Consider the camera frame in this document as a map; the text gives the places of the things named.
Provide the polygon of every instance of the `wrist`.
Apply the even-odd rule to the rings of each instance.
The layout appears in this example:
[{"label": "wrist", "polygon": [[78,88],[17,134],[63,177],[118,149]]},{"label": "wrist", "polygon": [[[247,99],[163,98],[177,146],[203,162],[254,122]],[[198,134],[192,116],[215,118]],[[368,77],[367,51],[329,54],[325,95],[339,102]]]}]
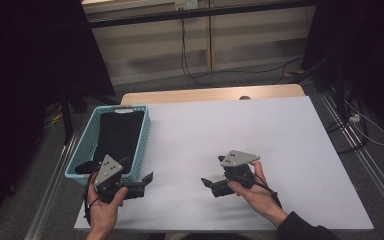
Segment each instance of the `wrist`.
[{"label": "wrist", "polygon": [[274,203],[272,206],[270,206],[269,210],[265,214],[263,214],[263,217],[265,217],[276,228],[278,228],[288,217],[288,214],[277,204]]},{"label": "wrist", "polygon": [[104,240],[109,234],[110,232],[91,228],[87,240]]}]

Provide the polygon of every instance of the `sleeve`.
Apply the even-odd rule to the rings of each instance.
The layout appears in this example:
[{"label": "sleeve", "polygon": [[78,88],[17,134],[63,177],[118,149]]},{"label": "sleeve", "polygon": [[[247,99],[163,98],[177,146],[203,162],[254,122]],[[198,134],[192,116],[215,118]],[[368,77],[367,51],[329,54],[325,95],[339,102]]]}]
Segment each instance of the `sleeve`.
[{"label": "sleeve", "polygon": [[295,212],[291,212],[278,228],[281,240],[308,239],[308,240],[339,240],[330,230],[323,226],[311,226],[300,218]]}]

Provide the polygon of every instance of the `white table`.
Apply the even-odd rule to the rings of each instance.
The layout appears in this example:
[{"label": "white table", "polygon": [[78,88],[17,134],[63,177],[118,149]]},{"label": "white table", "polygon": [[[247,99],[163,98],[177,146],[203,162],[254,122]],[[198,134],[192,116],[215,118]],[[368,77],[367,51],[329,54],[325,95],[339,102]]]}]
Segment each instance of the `white table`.
[{"label": "white table", "polygon": [[[217,156],[261,156],[283,208],[330,229],[373,229],[308,97],[150,104],[141,174],[145,197],[127,200],[116,229],[140,232],[273,230],[240,197],[214,198],[200,178],[223,179]],[[88,229],[83,206],[76,229]]]}]

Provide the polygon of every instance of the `black cable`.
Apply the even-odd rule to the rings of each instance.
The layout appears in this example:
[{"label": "black cable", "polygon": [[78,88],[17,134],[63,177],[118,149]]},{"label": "black cable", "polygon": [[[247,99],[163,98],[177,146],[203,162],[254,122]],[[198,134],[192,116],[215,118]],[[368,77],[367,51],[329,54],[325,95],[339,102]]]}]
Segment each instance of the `black cable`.
[{"label": "black cable", "polygon": [[350,117],[350,116],[348,116],[348,117],[345,119],[345,121],[343,121],[339,126],[337,126],[337,127],[335,127],[335,128],[332,128],[332,129],[326,129],[326,132],[327,132],[327,133],[331,133],[331,132],[334,132],[334,131],[337,131],[337,130],[343,128],[345,125],[347,125],[347,124],[349,123],[349,117]]},{"label": "black cable", "polygon": [[308,13],[307,13],[307,10],[308,10],[308,6],[305,8],[305,18],[307,19],[307,26],[310,27],[310,20],[308,20]]},{"label": "black cable", "polygon": [[248,182],[248,183],[252,183],[252,184],[255,184],[259,187],[262,187],[264,188],[265,190],[269,191],[270,194],[274,194],[275,192],[273,190],[271,190],[267,185],[265,185],[264,181],[263,181],[263,184],[259,183],[259,182],[256,182],[256,181],[251,181],[249,180],[248,178],[244,178],[242,176],[238,176],[238,175],[233,175],[233,174],[228,174],[228,173],[225,173],[226,177],[229,178],[229,177],[232,177],[233,179],[240,179],[242,181],[245,181],[245,182]]},{"label": "black cable", "polygon": [[337,124],[336,121],[333,122],[333,123],[331,123],[331,124],[329,124],[329,126],[325,127],[325,130],[326,130],[326,131],[329,130],[329,128],[333,127],[335,124]]},{"label": "black cable", "polygon": [[283,64],[283,67],[282,67],[282,75],[280,75],[279,79],[277,79],[274,83],[272,83],[272,85],[277,84],[280,80],[283,79],[283,75],[285,74],[285,68],[286,68],[286,66],[288,66],[289,64],[291,64],[291,63],[293,63],[293,62],[295,62],[295,61],[301,60],[301,59],[302,59],[302,58],[295,58],[295,59],[293,59],[293,60],[291,60],[291,61],[289,61],[289,62]]},{"label": "black cable", "polygon": [[254,176],[255,177],[257,177],[257,178],[259,178],[266,186],[268,185],[267,183],[266,183],[266,181],[264,181],[260,176],[258,176],[257,174],[255,174],[254,173]]},{"label": "black cable", "polygon": [[53,107],[51,110],[45,113],[45,118],[49,117],[55,110],[57,110],[58,107],[60,107],[61,104],[57,104],[55,107]]},{"label": "black cable", "polygon": [[200,85],[204,85],[204,86],[210,86],[210,87],[215,87],[215,88],[219,88],[219,86],[216,86],[216,85],[213,85],[213,84],[208,84],[208,83],[202,83],[202,82],[199,82],[195,79],[195,77],[192,76],[192,74],[189,72],[189,68],[188,68],[188,61],[187,61],[187,58],[186,58],[186,43],[185,43],[185,34],[186,34],[186,31],[185,31],[185,20],[184,19],[181,19],[180,20],[181,23],[182,23],[182,70],[183,70],[183,73],[188,76],[190,79],[192,79],[195,83],[198,83]]},{"label": "black cable", "polygon": [[302,57],[295,58],[293,60],[290,60],[290,61],[282,64],[281,66],[278,66],[278,67],[275,67],[275,68],[272,68],[272,69],[261,70],[261,71],[222,70],[222,71],[213,71],[213,72],[209,72],[209,73],[204,73],[204,74],[201,74],[201,75],[193,76],[189,72],[187,58],[186,58],[186,43],[185,43],[185,33],[186,33],[186,31],[185,31],[184,19],[181,19],[181,24],[182,24],[182,70],[183,70],[183,73],[187,77],[191,78],[194,82],[196,82],[198,84],[201,84],[201,85],[206,85],[206,86],[218,88],[219,86],[215,86],[215,85],[207,84],[207,83],[202,83],[202,82],[199,82],[199,81],[196,80],[197,78],[202,78],[202,77],[205,77],[205,76],[208,76],[208,75],[212,75],[212,74],[217,74],[217,73],[266,73],[266,72],[272,72],[272,71],[276,71],[276,70],[279,70],[279,69],[283,69],[282,75],[280,76],[280,78],[278,80],[276,80],[274,83],[272,83],[274,85],[274,84],[278,83],[283,78],[286,66],[288,66],[289,64],[291,64],[291,63],[293,63],[295,61],[298,61],[298,60],[302,59]]},{"label": "black cable", "polygon": [[47,122],[45,122],[45,123],[43,123],[43,126],[46,126],[46,125],[48,125],[48,124],[50,124],[50,123],[53,123],[53,122],[58,122],[59,120],[61,120],[61,118],[62,117],[59,117],[59,118],[57,118],[57,119],[52,119],[51,121],[47,121]]},{"label": "black cable", "polygon": [[379,229],[374,228],[373,230],[375,230],[375,232],[379,233],[379,235],[384,239],[384,235],[381,231],[379,231]]},{"label": "black cable", "polygon": [[90,205],[87,204],[87,198],[88,198],[88,195],[89,195],[89,185],[90,185],[90,182],[92,181],[92,177],[93,175],[98,172],[100,169],[100,167],[97,167],[95,168],[89,175],[88,179],[87,179],[87,183],[86,183],[86,186],[85,186],[85,193],[84,193],[84,196],[83,196],[83,200],[84,200],[84,205],[85,205],[85,218],[87,220],[87,222],[89,223],[90,225],[90,207],[92,207],[92,204],[99,199],[99,197],[97,199],[95,199]]},{"label": "black cable", "polygon": [[[363,115],[363,108],[361,107],[361,102],[360,102],[360,99],[358,97],[355,96],[355,99],[357,101],[357,104],[358,104],[358,108],[359,108],[359,112]],[[366,135],[367,137],[369,136],[369,133],[368,133],[368,129],[367,129],[367,124],[366,124],[366,120],[364,118],[362,118],[360,120],[361,122],[361,125],[363,127],[363,132],[364,132],[364,135]],[[361,140],[361,142],[359,144],[357,144],[356,146],[350,148],[350,149],[347,149],[347,150],[343,150],[343,151],[337,151],[338,155],[339,154],[344,154],[344,153],[349,153],[349,152],[353,152],[357,149],[360,149],[362,148],[363,146],[366,145],[367,143],[367,137],[366,136],[363,136],[364,138]]]}]

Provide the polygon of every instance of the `wire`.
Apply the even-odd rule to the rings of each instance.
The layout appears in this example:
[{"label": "wire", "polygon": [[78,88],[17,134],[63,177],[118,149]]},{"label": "wire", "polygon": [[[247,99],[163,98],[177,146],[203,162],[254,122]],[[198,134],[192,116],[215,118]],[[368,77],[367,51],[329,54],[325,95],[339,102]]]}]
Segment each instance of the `wire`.
[{"label": "wire", "polygon": [[264,181],[260,176],[258,176],[257,174],[254,173],[254,176],[259,178],[266,186],[267,186],[267,183],[266,181]]},{"label": "wire", "polygon": [[295,58],[285,64],[283,64],[283,67],[282,67],[282,75],[280,75],[279,79],[277,79],[274,83],[272,83],[272,85],[275,85],[276,83],[278,83],[280,80],[283,79],[283,76],[285,75],[285,68],[286,66],[288,66],[289,64],[295,62],[295,61],[298,61],[298,60],[301,60],[302,58]]},{"label": "wire", "polygon": [[93,175],[99,171],[101,167],[97,167],[95,168],[89,175],[88,179],[87,179],[87,183],[86,183],[86,186],[85,186],[85,194],[83,196],[83,200],[84,200],[84,205],[85,205],[85,218],[87,220],[87,222],[89,223],[90,225],[90,207],[92,207],[92,204],[99,199],[95,199],[91,204],[87,204],[87,198],[88,198],[88,195],[89,195],[89,185],[90,185],[90,182],[92,181],[92,177]]},{"label": "wire", "polygon": [[[372,120],[370,120],[368,117],[364,116],[361,112],[357,111],[351,104],[348,103],[348,101],[345,100],[345,102],[352,108],[354,109],[354,111],[359,114],[360,116],[362,116],[364,119],[366,119],[367,121],[369,121],[371,124],[373,124],[375,127],[377,127],[383,134],[384,134],[384,130],[379,127],[376,123],[374,123]],[[357,127],[357,124],[354,122],[354,127],[357,129],[357,131],[359,131],[361,133],[361,135],[363,135],[365,138],[367,138],[368,140],[370,140],[371,142],[375,143],[375,144],[378,144],[378,145],[381,145],[381,146],[384,146],[384,143],[380,143],[380,142],[376,142],[375,140],[369,138],[369,136],[367,136],[368,134],[365,134],[363,133],[358,127]]]},{"label": "wire", "polygon": [[327,133],[334,132],[334,131],[336,131],[336,130],[338,130],[338,129],[343,128],[343,127],[344,127],[345,125],[347,125],[348,123],[349,123],[349,118],[346,118],[345,121],[343,121],[339,126],[337,126],[337,127],[335,127],[335,128],[332,128],[332,129],[326,129],[326,132],[327,132]]},{"label": "wire", "polygon": [[48,124],[55,124],[55,123],[57,123],[59,120],[61,120],[61,118],[62,118],[62,113],[60,113],[58,116],[56,116],[55,118],[53,118],[51,121],[48,121],[48,122],[45,122],[45,123],[43,123],[43,126],[46,126],[46,125],[48,125]]},{"label": "wire", "polygon": [[335,124],[337,124],[336,121],[334,121],[333,123],[329,124],[329,126],[325,127],[325,130],[329,130],[329,128],[335,126]]},{"label": "wire", "polygon": [[305,13],[305,18],[307,19],[307,26],[308,26],[308,28],[310,28],[310,21],[308,20],[308,13],[307,13],[307,10],[308,10],[308,6],[305,8],[304,13]]},{"label": "wire", "polygon": [[243,181],[245,181],[245,182],[248,182],[248,183],[252,183],[252,184],[255,184],[255,185],[257,185],[257,186],[259,186],[259,187],[262,187],[262,188],[264,188],[264,189],[266,189],[267,191],[269,191],[270,192],[270,194],[274,194],[275,192],[273,191],[273,190],[271,190],[267,185],[265,185],[265,182],[263,181],[263,184],[261,184],[261,183],[259,183],[259,182],[256,182],[256,181],[251,181],[251,180],[249,180],[248,178],[244,178],[244,177],[242,177],[242,176],[238,176],[238,175],[234,175],[234,174],[228,174],[228,173],[226,173],[225,172],[225,175],[226,175],[226,177],[233,177],[233,179],[240,179],[240,180],[243,180]]},{"label": "wire", "polygon": [[384,235],[381,231],[379,231],[379,229],[374,228],[373,230],[375,230],[375,232],[379,233],[379,235],[384,239]]},{"label": "wire", "polygon": [[57,108],[61,107],[61,104],[57,104],[55,107],[53,107],[49,112],[45,113],[45,118],[49,117]]},{"label": "wire", "polygon": [[261,70],[261,71],[244,71],[244,70],[222,70],[222,71],[213,71],[213,72],[209,72],[209,73],[204,73],[204,74],[201,74],[201,75],[195,75],[193,76],[190,72],[189,72],[189,68],[188,68],[188,63],[187,63],[187,58],[186,58],[186,41],[185,41],[185,35],[186,35],[186,30],[185,30],[185,21],[184,19],[181,19],[181,24],[182,24],[182,70],[183,70],[183,73],[191,78],[194,82],[198,83],[198,84],[201,84],[201,85],[206,85],[206,86],[210,86],[210,87],[219,87],[219,86],[216,86],[216,85],[213,85],[213,84],[207,84],[207,83],[202,83],[202,82],[199,82],[197,81],[196,79],[197,78],[202,78],[202,77],[205,77],[205,76],[208,76],[208,75],[212,75],[212,74],[218,74],[218,73],[266,73],[266,72],[272,72],[272,71],[276,71],[276,70],[279,70],[279,69],[283,69],[282,70],[282,75],[279,77],[278,80],[276,80],[274,83],[272,83],[273,85],[278,83],[280,80],[282,80],[283,78],[283,75],[285,73],[285,68],[286,66],[288,66],[289,64],[295,62],[295,61],[298,61],[298,60],[302,60],[303,58],[302,57],[299,57],[299,58],[295,58],[293,60],[290,60],[278,67],[275,67],[275,68],[272,68],[272,69],[266,69],[266,70]]},{"label": "wire", "polygon": [[186,31],[185,31],[185,20],[184,19],[181,19],[180,20],[181,23],[182,23],[182,70],[183,70],[183,73],[188,76],[190,79],[192,79],[194,82],[200,84],[200,85],[204,85],[204,86],[210,86],[210,87],[215,87],[215,88],[218,88],[219,86],[216,86],[216,85],[213,85],[213,84],[207,84],[207,83],[202,83],[202,82],[199,82],[195,79],[195,77],[192,76],[192,74],[189,72],[189,68],[188,68],[188,61],[187,61],[187,58],[186,58],[186,42],[185,42],[185,35],[186,35]]},{"label": "wire", "polygon": [[[362,113],[362,112],[363,112],[363,108],[361,107],[361,102],[360,102],[360,100],[358,99],[358,97],[356,97],[356,96],[355,96],[355,99],[357,100],[358,108],[360,109],[360,111],[361,111],[361,113]],[[365,121],[364,118],[363,118],[362,121],[361,121],[361,125],[363,126],[363,131],[364,131],[364,133],[366,133],[365,135],[368,136],[369,133],[368,133],[367,125],[366,125],[366,121]],[[357,150],[357,149],[360,149],[360,148],[362,148],[363,146],[365,146],[366,143],[367,143],[367,137],[364,137],[363,140],[361,140],[361,142],[360,142],[359,144],[357,144],[356,146],[354,146],[354,147],[352,147],[352,148],[350,148],[350,149],[344,150],[344,151],[339,151],[339,152],[337,152],[337,153],[338,153],[338,155],[339,155],[339,154],[344,154],[344,153],[353,152],[353,151],[355,151],[355,150]]]}]

